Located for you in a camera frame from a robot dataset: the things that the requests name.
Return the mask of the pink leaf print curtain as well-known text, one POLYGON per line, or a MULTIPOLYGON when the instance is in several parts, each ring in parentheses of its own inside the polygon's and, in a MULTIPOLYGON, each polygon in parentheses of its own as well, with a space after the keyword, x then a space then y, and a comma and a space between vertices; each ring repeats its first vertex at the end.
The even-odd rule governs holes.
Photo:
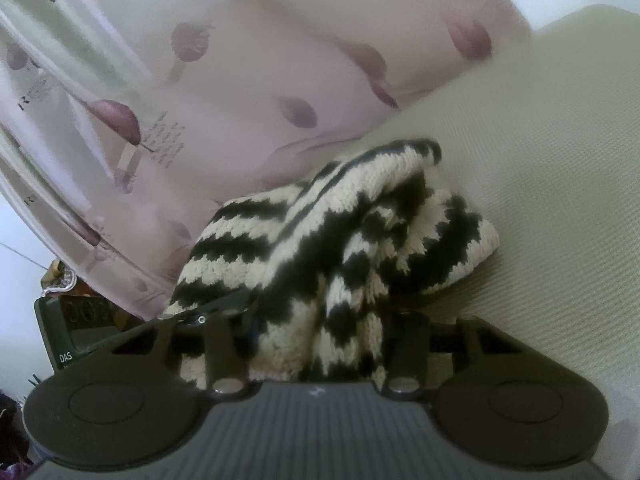
POLYGON ((149 318, 226 201, 320 158, 529 26, 512 0, 1 0, 1 189, 149 318))

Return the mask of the colourful object behind curtain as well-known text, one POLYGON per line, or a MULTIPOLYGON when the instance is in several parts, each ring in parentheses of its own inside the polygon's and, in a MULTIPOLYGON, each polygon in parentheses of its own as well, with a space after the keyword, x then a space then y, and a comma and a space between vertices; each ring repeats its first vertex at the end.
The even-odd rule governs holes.
POLYGON ((40 280, 41 295, 70 292, 77 285, 76 273, 60 259, 54 259, 40 280))

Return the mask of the black white striped knit sweater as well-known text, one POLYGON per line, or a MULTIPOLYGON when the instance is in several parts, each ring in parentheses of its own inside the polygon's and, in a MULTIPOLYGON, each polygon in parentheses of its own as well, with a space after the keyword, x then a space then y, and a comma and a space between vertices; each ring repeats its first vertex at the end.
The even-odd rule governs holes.
POLYGON ((499 245, 488 220, 428 177, 441 157, 432 140, 396 140, 230 200, 193 246, 167 313, 245 290, 253 326, 239 350, 250 378, 382 384, 392 316, 499 245))

